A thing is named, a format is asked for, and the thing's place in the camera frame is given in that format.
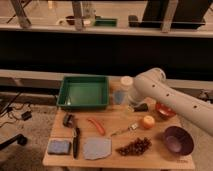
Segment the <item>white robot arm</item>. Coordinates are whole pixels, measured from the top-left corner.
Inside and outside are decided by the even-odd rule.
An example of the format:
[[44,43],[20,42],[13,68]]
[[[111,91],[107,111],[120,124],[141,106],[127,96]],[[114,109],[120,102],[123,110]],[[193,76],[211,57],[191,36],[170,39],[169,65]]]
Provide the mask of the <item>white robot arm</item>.
[[165,72],[160,68],[138,74],[128,91],[129,102],[137,106],[146,97],[155,99],[213,136],[213,105],[176,91],[165,81]]

